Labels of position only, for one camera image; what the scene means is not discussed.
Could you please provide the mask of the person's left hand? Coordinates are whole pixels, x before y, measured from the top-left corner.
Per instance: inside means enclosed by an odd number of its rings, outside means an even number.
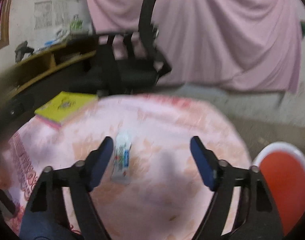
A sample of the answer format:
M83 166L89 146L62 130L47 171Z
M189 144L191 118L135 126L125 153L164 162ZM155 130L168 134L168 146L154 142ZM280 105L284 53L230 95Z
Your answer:
M0 165L0 189L8 190L12 185L12 180L8 168L4 165Z

